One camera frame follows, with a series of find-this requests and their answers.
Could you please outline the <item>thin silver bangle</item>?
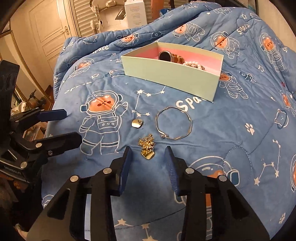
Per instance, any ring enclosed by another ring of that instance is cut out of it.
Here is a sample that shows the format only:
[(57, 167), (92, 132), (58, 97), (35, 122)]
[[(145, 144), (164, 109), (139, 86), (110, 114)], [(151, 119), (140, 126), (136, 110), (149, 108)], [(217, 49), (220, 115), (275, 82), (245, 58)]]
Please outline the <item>thin silver bangle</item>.
[(193, 130), (193, 120), (184, 110), (167, 106), (155, 116), (156, 130), (162, 139), (179, 141)]

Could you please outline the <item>pale green jewelry box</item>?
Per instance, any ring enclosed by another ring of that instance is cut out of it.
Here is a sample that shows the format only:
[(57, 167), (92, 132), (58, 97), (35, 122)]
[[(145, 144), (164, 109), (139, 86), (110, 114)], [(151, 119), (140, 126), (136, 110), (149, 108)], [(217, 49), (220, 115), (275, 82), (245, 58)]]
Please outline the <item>pale green jewelry box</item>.
[[(184, 64), (161, 61), (159, 52), (184, 58)], [(212, 102), (224, 56), (205, 49), (154, 42), (121, 56), (125, 75), (165, 85)]]

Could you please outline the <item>blue space print quilt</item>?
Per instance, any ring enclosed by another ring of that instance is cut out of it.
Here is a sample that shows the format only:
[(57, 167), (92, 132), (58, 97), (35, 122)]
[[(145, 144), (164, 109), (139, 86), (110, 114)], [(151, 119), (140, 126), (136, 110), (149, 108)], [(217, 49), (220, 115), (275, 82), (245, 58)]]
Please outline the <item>blue space print quilt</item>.
[[(223, 56), (213, 102), (125, 75), (122, 56), (172, 43)], [(133, 153), (127, 185), (112, 198), (118, 240), (179, 240), (186, 198), (171, 188), (164, 152), (204, 175), (224, 174), (270, 237), (295, 207), (295, 52), (245, 8), (194, 1), (154, 22), (91, 37), (68, 38), (54, 69), (55, 109), (67, 118), (47, 137), (78, 132), (80, 147), (42, 171), (42, 205), (73, 175), (108, 167)]]

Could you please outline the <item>white panel door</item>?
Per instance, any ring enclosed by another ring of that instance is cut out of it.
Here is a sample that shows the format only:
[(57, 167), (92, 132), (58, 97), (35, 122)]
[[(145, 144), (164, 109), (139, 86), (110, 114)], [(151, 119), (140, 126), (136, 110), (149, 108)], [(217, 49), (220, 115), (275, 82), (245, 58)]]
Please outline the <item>white panel door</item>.
[(66, 2), (24, 1), (11, 17), (18, 47), (35, 75), (53, 75), (64, 42), (72, 36)]

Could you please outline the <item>white baby high chair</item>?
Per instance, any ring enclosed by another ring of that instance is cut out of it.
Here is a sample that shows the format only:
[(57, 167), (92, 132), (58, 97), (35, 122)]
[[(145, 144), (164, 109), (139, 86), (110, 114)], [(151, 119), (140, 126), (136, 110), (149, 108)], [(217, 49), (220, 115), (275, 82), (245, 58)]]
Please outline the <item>white baby high chair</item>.
[(93, 34), (127, 29), (124, 0), (91, 0), (90, 8), (96, 19), (90, 21)]

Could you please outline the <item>rose gold watch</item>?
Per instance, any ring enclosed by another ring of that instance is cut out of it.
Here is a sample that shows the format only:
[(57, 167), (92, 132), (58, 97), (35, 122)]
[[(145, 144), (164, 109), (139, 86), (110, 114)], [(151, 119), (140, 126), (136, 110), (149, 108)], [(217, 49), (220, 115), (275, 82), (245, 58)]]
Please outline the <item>rose gold watch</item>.
[(167, 62), (178, 63), (178, 64), (185, 63), (185, 60), (182, 56), (171, 53), (166, 50), (159, 52), (158, 59), (161, 61), (167, 61)]

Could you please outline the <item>tall white carton box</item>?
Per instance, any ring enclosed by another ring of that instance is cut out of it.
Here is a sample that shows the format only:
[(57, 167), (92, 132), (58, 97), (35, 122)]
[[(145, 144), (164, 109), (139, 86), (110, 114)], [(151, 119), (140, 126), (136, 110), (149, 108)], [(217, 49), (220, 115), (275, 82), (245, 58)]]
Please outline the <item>tall white carton box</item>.
[(141, 27), (147, 24), (143, 0), (125, 1), (125, 13), (129, 28)]

